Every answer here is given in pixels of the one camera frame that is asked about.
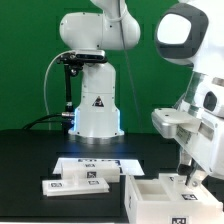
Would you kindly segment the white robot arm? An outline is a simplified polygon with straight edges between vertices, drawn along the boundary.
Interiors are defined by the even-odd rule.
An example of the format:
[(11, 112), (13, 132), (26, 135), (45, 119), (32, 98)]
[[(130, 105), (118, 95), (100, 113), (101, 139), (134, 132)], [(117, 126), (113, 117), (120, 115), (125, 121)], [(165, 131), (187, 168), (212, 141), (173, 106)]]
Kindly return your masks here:
[[(99, 13), (70, 13), (60, 24), (73, 73), (82, 73), (81, 103), (70, 134), (85, 141), (123, 136), (108, 50), (134, 47), (140, 27), (125, 0), (91, 0)], [(192, 69), (175, 108), (158, 108), (152, 122), (181, 146), (178, 172), (189, 181), (224, 180), (224, 0), (178, 0), (160, 18), (155, 46), (165, 60)]]

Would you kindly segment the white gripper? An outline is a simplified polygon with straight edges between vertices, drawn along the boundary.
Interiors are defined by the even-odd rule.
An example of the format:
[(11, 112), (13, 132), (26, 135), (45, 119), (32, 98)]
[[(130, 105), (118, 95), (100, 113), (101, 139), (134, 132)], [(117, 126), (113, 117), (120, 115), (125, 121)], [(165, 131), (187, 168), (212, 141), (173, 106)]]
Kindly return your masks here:
[(201, 120), (196, 133), (178, 127), (175, 140), (180, 144), (177, 173), (185, 185), (197, 187), (194, 178), (200, 168), (209, 176), (224, 180), (224, 87), (220, 79), (194, 72), (176, 110)]

